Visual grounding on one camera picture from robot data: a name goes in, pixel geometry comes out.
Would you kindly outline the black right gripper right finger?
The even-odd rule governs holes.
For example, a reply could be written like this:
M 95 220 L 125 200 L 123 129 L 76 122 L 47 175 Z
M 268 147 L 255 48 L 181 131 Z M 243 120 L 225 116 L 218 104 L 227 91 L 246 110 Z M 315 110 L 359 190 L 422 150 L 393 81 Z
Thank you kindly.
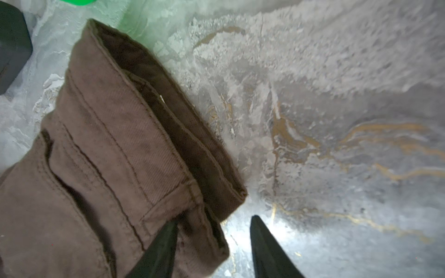
M 304 278 L 258 215 L 251 218 L 250 239 L 256 278 Z

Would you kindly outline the brown trousers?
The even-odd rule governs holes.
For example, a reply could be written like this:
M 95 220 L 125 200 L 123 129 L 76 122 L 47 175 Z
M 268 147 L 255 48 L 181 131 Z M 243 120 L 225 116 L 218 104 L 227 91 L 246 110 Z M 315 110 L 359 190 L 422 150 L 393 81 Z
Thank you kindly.
M 160 62 L 87 21 L 55 108 L 1 176 L 1 276 L 122 278 L 178 220 L 175 278 L 229 257 L 247 197 L 231 157 Z

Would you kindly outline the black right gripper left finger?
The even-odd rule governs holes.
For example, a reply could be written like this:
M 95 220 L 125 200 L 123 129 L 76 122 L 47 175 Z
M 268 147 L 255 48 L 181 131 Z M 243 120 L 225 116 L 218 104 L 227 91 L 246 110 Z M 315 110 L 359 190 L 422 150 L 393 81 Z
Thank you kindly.
M 167 222 L 126 278 L 171 278 L 177 236 L 177 221 Z

